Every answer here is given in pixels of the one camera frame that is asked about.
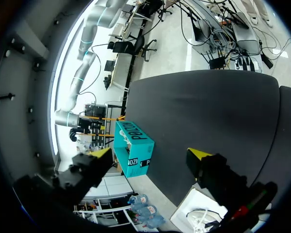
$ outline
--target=gray floor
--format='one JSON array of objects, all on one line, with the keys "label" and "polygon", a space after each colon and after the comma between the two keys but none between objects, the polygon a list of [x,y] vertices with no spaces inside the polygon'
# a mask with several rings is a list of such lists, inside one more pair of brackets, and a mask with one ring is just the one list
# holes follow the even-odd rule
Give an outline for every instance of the gray floor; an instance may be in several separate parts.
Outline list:
[{"label": "gray floor", "polygon": [[[238,9],[243,11],[248,17],[244,6],[240,0],[234,0]],[[151,54],[150,61],[144,62],[143,58],[138,57],[135,62],[135,67],[132,75],[132,82],[138,79],[144,79],[157,75],[175,73],[189,70],[207,69],[204,59],[192,50],[192,46],[188,45],[184,40],[181,32],[180,25],[180,10],[177,7],[170,8],[173,12],[172,15],[167,14],[164,16],[165,21],[158,24],[158,26],[152,30],[147,36],[146,41],[157,39],[156,48],[157,52]],[[277,50],[281,50],[281,46],[284,46],[287,39],[291,37],[286,30],[284,24],[280,20],[279,16],[267,6],[267,10],[270,16],[270,20],[273,21],[274,27],[269,28],[258,16],[259,24],[257,28],[260,30],[275,36],[279,42],[277,42]],[[148,31],[158,21],[157,16],[152,24],[148,23],[145,31]],[[192,27],[188,17],[183,15],[183,30],[188,40],[192,39]],[[266,38],[262,33],[257,31],[257,35],[261,38],[263,46],[274,47],[275,42],[272,38],[267,36]],[[276,58],[267,49],[263,50],[269,58]],[[275,77],[278,80],[279,85],[291,87],[291,42],[284,49],[288,58],[280,56],[277,60],[274,60],[274,66],[272,69],[264,65],[264,73]],[[152,204],[154,204],[160,214],[169,219],[172,213],[175,211],[176,206],[154,185],[154,183],[146,176],[128,178],[129,183],[135,192],[140,194],[147,194]],[[176,230],[175,226],[168,221],[161,230]]]}]

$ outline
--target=cardboard box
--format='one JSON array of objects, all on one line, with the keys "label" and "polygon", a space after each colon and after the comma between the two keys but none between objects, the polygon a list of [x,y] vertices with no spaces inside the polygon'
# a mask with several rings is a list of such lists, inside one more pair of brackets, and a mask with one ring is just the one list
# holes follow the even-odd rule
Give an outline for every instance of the cardboard box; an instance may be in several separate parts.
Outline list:
[{"label": "cardboard box", "polygon": [[[129,144],[124,140],[123,132]],[[117,121],[114,152],[126,177],[145,175],[151,162],[154,141],[131,121]]]}]

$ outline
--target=desk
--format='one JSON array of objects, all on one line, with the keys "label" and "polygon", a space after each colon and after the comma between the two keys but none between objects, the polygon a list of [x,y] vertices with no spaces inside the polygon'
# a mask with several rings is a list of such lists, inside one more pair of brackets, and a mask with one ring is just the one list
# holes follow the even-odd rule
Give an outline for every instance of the desk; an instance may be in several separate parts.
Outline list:
[{"label": "desk", "polygon": [[278,113],[275,78],[196,70],[133,82],[126,120],[155,142],[147,176],[178,206],[195,183],[186,166],[188,147],[221,153],[250,185],[271,148]]},{"label": "desk", "polygon": [[[144,29],[142,26],[143,20],[152,21],[151,19],[144,17],[141,14],[137,13],[140,5],[141,5],[140,3],[137,3],[134,6],[134,8],[131,12],[131,15],[128,18],[128,21],[125,24],[126,26],[124,26],[123,24],[118,24],[115,27],[113,33],[111,34],[111,39],[109,40],[109,42],[110,41],[117,42],[119,39],[116,39],[114,37],[114,35],[117,35],[119,32],[120,32],[119,38],[121,38],[123,41],[127,40],[127,37],[128,37],[130,32],[132,32],[132,34],[135,37],[138,37],[140,30]],[[142,20],[139,20],[138,22],[136,22],[134,24],[137,27],[134,31],[132,31],[131,29],[132,29],[133,21],[135,19],[142,19]],[[111,83],[109,85],[109,87],[110,87],[113,84],[113,82],[116,82],[116,77],[127,77],[128,76],[131,61],[132,61],[132,56],[129,54],[124,54],[124,53],[113,53],[108,60],[115,61],[114,70],[111,72]]]}]

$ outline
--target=office chair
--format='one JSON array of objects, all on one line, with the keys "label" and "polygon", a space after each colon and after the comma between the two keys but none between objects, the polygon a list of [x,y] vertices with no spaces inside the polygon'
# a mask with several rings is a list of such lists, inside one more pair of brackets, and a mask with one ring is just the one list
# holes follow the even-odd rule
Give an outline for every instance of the office chair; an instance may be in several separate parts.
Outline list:
[{"label": "office chair", "polygon": [[169,8],[169,7],[172,7],[172,8],[173,8],[173,7],[174,7],[173,4],[175,4],[176,2],[178,2],[178,1],[177,1],[177,0],[176,0],[176,1],[169,1],[169,0],[167,0],[165,7],[164,7],[162,10],[158,10],[158,11],[157,11],[157,13],[159,13],[157,17],[158,17],[162,22],[164,22],[164,20],[161,19],[161,18],[163,17],[163,14],[164,14],[164,13],[167,13],[167,12],[168,12],[168,13],[171,14],[171,15],[173,14],[171,11],[167,11],[167,8]]},{"label": "office chair", "polygon": [[137,56],[140,51],[142,51],[141,57],[143,57],[145,59],[145,62],[148,62],[149,60],[146,59],[146,52],[147,51],[157,51],[157,49],[153,50],[153,49],[149,49],[149,46],[151,45],[151,43],[153,41],[157,41],[157,40],[152,40],[150,43],[148,43],[147,45],[145,45],[145,37],[144,36],[140,36],[138,38],[133,37],[132,35],[129,35],[128,37],[133,38],[136,40],[135,45],[133,45],[131,42],[129,41],[118,41],[118,42],[110,42],[108,44],[108,49],[113,50],[112,52],[117,52],[117,53],[127,53],[130,54],[132,56]]}]

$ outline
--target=robotic arm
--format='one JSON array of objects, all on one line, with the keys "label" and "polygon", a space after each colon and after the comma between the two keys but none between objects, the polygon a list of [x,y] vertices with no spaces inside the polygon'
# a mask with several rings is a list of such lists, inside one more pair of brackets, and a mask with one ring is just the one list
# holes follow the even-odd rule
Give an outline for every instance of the robotic arm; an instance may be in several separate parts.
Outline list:
[{"label": "robotic arm", "polygon": [[84,20],[78,54],[78,60],[82,60],[82,65],[73,77],[65,105],[55,111],[55,124],[75,128],[79,126],[79,115],[71,113],[70,111],[76,106],[77,98],[86,74],[96,58],[95,53],[88,50],[92,46],[98,26],[104,28],[113,27],[120,17],[122,8],[126,2],[127,0],[98,0]]}]

